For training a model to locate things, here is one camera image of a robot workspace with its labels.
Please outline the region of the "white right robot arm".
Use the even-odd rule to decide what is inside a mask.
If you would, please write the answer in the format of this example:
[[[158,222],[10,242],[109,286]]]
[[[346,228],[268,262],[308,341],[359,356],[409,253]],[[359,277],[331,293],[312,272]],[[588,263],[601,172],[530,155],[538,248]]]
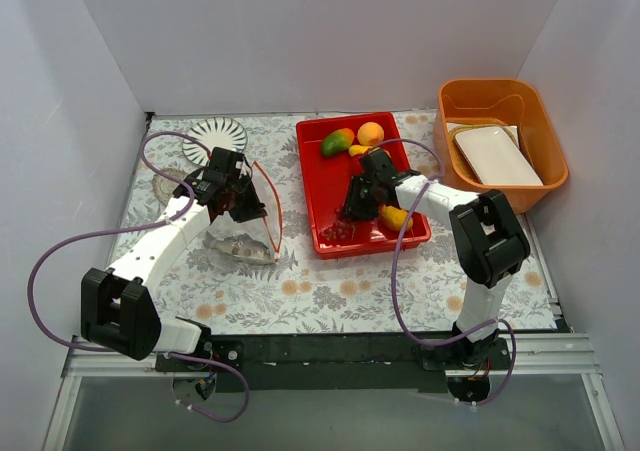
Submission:
[[[475,368],[484,362],[498,338],[499,312],[513,276],[530,255],[529,241],[499,190],[461,191],[415,170],[399,171],[383,150],[359,159],[362,173],[351,178],[342,215],[354,220],[380,217],[384,205],[408,217],[421,214],[448,227],[459,265],[467,277],[462,309],[452,336],[426,341],[403,322],[397,299],[398,258],[392,258],[391,292],[394,313],[407,336],[435,359]]]

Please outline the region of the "clear zip top bag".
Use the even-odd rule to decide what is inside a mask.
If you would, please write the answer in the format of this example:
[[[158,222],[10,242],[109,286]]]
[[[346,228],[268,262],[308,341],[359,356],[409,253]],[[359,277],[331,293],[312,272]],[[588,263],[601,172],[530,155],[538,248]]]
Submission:
[[[275,262],[267,265],[274,265],[279,258],[282,243],[283,219],[280,196],[272,180],[257,161],[251,163],[250,170],[247,170],[245,174],[250,176],[251,183],[255,187],[260,200],[265,204],[267,216],[262,219],[237,223],[230,217],[228,211],[226,211],[223,215],[216,217],[214,222],[205,231],[203,246],[206,234],[210,234],[217,239],[224,239],[229,236],[246,233],[253,239],[263,242],[271,249]],[[267,266],[254,265],[235,260],[228,256],[218,255],[205,246],[204,249],[210,264],[223,272],[235,271],[242,265]]]

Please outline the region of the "red grape bunch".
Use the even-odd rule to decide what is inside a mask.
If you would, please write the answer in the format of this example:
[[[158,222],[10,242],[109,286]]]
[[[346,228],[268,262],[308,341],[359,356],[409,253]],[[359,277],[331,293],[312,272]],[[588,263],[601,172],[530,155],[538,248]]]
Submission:
[[[353,220],[339,207],[335,209],[334,222],[321,231],[320,237],[328,244],[346,243],[354,238],[355,231]]]

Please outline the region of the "grey plastic fish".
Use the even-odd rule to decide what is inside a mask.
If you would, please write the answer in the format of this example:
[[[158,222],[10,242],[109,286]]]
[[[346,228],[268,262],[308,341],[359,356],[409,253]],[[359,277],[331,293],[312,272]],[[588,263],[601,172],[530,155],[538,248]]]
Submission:
[[[224,239],[217,239],[210,234],[206,234],[204,246],[218,255],[228,256],[254,265],[267,265],[275,262],[271,249],[263,242],[253,239],[246,233],[229,236]]]

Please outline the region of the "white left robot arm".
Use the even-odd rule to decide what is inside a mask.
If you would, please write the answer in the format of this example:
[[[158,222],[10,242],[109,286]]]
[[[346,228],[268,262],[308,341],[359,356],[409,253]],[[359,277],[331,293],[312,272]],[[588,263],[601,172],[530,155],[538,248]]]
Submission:
[[[238,223],[266,216],[242,170],[245,156],[216,147],[206,166],[173,190],[156,227],[106,270],[90,269],[81,281],[81,336],[135,360],[152,353],[178,353],[193,371],[213,357],[203,340],[208,329],[185,318],[161,318],[152,299],[165,275],[191,242],[224,214]]]

